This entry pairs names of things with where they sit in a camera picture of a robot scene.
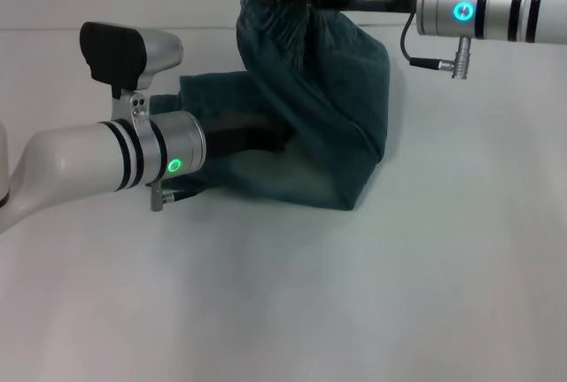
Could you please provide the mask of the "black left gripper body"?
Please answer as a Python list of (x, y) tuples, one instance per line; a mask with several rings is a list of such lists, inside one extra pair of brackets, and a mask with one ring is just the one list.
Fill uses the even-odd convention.
[(246, 151), (282, 152), (294, 134), (287, 124), (270, 123), (209, 121), (203, 129), (208, 159)]

